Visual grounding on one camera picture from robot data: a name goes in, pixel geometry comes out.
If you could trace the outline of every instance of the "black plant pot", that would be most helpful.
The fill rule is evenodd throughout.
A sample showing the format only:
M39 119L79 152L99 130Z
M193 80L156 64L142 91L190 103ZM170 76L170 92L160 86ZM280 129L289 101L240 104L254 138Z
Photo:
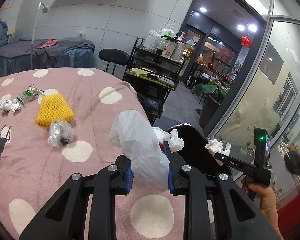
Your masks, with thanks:
M210 95L207 96L205 102L202 105L199 125L204 129L207 123L210 121L220 104Z

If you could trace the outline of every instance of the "potted plant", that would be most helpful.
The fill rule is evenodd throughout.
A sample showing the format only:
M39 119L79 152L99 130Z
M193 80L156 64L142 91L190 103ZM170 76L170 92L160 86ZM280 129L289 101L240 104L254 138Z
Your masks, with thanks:
M219 79L211 80L208 84L198 84L194 88L195 94L200 97L205 97L201 110L197 109L200 114L199 125L202 129L205 128L210 121L223 99L225 99L228 89L224 90Z

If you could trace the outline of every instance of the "white polka dot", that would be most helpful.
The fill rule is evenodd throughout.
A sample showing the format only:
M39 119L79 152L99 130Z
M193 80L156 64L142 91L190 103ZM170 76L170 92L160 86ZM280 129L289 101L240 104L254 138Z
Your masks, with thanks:
M114 88L104 88L99 94L100 101L104 104L110 105L121 100L122 95L119 94Z
M0 99L0 103L4 100L9 100L11 98L11 95L8 94L8 95L4 95L1 99Z
M77 73L80 76L82 75L82 76L85 76L85 77L89 77L89 76L92 76L94 74L94 72L91 69L86 69L86 68L78 70Z
M10 83L12 83L12 81L14 80L14 78L9 78L9 79L6 79L5 81L2 82L2 86L6 86L6 85L9 85Z
M59 92L55 89L47 89L44 91L44 95L40 94L38 97L38 103L41 104L41 100L43 98L43 96L47 96L47 95L53 95L53 94L58 94Z
M81 163L88 160L92 152L92 146L85 141L77 141L67 144L62 149L64 157L74 163Z
M32 206L23 199L17 198L9 204L9 215L18 234L22 233L35 214Z
M164 196L145 196L132 206L130 220L139 234L148 238L163 237L172 229L173 209L170 201Z
M48 69L39 69L37 72L33 73L33 77L43 77L48 74Z

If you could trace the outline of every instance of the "red hanging ornament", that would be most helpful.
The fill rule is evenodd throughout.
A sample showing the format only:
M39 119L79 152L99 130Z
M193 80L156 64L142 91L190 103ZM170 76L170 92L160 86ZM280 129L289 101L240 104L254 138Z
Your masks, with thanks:
M248 37L242 36L241 37L241 45L247 46L248 48L251 47L251 40Z

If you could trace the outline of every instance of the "crumpled tissue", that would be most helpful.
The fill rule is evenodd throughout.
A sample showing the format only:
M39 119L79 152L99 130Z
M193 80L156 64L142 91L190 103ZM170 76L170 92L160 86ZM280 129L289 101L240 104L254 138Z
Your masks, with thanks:
M168 189L169 159L162 153L151 125L139 112L126 110L114 118L109 146L121 148L137 177L159 190Z
M182 150L185 143L182 138L178 138L178 130L173 129L171 133L165 132L159 127L153 127L155 135L157 136L158 142L163 144L167 141L171 152L176 152Z
M14 113L16 110L21 108L21 104L17 99L11 100L4 100L0 103L0 109L2 112L7 113L10 110Z
M222 141L218 142L218 140L213 139L213 140L208 140L208 144L206 144L206 149L209 151L209 153L214 157L215 153L222 153L224 155L229 156L230 155L230 148L231 144L227 143L226 144L226 150L223 150L223 144ZM223 162L216 160L216 162L222 166Z

